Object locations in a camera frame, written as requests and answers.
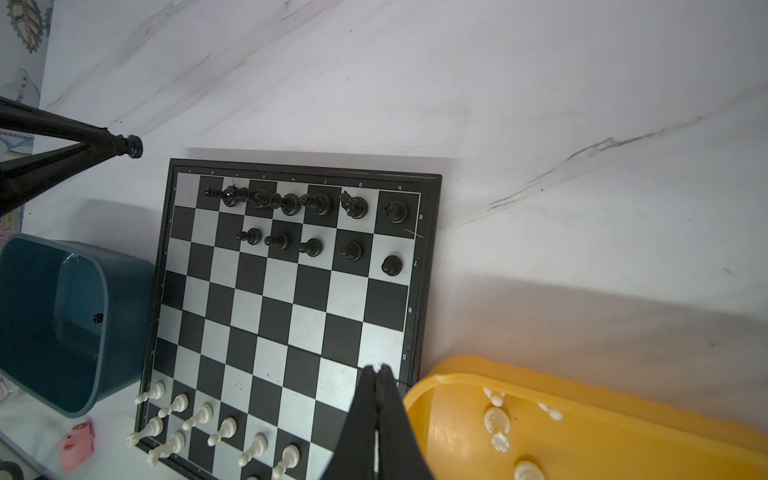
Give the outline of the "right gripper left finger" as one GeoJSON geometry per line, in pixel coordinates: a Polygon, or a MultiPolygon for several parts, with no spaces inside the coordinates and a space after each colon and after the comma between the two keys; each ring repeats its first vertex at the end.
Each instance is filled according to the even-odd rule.
{"type": "Polygon", "coordinates": [[[367,366],[322,479],[373,479],[376,427],[376,372],[367,366]]]}

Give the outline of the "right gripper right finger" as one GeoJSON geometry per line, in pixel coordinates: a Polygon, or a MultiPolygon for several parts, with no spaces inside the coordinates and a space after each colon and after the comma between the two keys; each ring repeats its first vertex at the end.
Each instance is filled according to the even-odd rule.
{"type": "Polygon", "coordinates": [[[376,374],[380,479],[433,479],[411,427],[391,368],[376,374]]]}

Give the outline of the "black and white chessboard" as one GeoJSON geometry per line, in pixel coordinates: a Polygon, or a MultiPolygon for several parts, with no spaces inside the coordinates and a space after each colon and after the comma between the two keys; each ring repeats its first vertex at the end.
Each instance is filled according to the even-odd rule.
{"type": "Polygon", "coordinates": [[[367,366],[418,380],[442,178],[174,159],[135,446],[189,479],[318,479],[367,366]]]}

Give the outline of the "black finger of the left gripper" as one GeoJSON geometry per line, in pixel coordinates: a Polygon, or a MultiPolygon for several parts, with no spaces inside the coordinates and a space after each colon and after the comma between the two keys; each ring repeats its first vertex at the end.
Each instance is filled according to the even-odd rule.
{"type": "Polygon", "coordinates": [[[139,158],[136,135],[114,135],[61,115],[1,99],[1,127],[19,133],[69,140],[69,146],[1,163],[1,213],[24,205],[61,182],[113,157],[139,158]]]}

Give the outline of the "small pink eraser toy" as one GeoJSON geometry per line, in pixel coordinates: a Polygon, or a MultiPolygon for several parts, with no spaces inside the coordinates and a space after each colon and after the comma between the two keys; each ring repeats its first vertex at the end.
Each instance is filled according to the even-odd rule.
{"type": "Polygon", "coordinates": [[[60,451],[60,466],[66,474],[86,463],[94,454],[95,434],[93,424],[88,421],[75,425],[69,433],[55,445],[60,451]]]}

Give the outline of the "yellow plastic tray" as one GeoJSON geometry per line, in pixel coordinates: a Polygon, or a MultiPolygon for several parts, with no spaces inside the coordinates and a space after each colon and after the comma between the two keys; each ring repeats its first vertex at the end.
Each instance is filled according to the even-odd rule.
{"type": "Polygon", "coordinates": [[[438,479],[763,479],[750,427],[532,370],[456,356],[405,406],[438,479]]]}

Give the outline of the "teal plastic tray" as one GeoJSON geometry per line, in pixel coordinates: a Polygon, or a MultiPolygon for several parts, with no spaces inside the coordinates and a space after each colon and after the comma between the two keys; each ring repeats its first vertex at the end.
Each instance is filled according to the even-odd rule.
{"type": "Polygon", "coordinates": [[[77,418],[141,378],[154,265],[81,242],[12,236],[1,251],[1,372],[77,418]]]}

